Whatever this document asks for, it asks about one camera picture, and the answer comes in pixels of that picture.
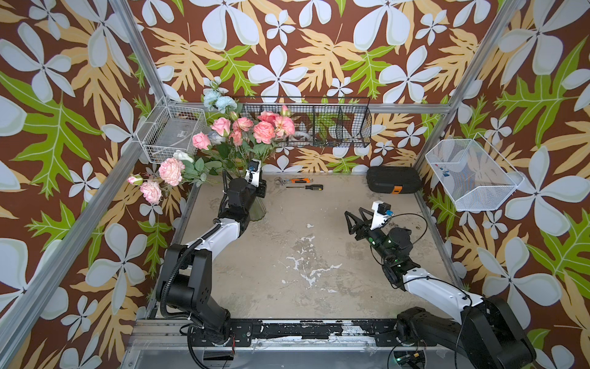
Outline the pink rose cluster stem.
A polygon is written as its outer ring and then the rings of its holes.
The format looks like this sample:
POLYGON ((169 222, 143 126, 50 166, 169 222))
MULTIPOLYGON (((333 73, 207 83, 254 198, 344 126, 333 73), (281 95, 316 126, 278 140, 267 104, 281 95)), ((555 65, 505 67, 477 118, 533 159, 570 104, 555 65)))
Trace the pink rose cluster stem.
POLYGON ((263 111, 258 116, 258 123, 253 128, 252 146, 254 158, 265 162, 273 155, 276 147, 289 138, 293 138, 296 132, 295 124, 291 118, 290 109, 283 105, 276 112, 263 111))

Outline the pale pink carnation stem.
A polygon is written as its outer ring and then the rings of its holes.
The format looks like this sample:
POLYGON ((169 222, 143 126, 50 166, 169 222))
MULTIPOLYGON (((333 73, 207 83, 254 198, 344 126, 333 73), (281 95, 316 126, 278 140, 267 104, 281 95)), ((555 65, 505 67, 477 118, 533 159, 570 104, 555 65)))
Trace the pale pink carnation stem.
POLYGON ((168 158, 159 164, 155 175, 131 175, 127 183, 138 187, 148 204, 156 205, 173 188, 182 184, 199 187, 207 182, 210 175, 217 175, 220 170, 219 161, 168 158))

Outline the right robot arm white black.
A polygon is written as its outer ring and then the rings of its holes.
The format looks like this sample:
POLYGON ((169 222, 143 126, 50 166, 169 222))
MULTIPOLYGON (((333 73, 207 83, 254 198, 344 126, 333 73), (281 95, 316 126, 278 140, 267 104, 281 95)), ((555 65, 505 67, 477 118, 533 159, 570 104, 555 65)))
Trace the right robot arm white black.
POLYGON ((423 308, 410 308, 396 317, 399 342, 422 341, 453 350, 474 368, 523 368, 532 364, 536 349, 502 298, 484 298, 435 277, 412 260, 410 229, 384 227, 395 217, 390 205, 373 203, 359 215, 345 212, 347 230, 358 241, 367 241, 390 285, 428 301, 445 318, 423 308))

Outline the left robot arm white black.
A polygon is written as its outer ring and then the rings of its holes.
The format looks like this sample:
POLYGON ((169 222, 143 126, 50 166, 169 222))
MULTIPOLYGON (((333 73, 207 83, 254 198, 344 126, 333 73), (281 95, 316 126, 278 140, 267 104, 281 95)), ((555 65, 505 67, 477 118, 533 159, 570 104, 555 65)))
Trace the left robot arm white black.
POLYGON ((224 344, 230 337, 230 312, 212 298, 213 261, 250 223, 250 209, 266 195, 264 179, 224 180, 214 226, 188 244, 173 244, 165 253, 155 292, 163 318, 189 320, 207 340, 224 344))

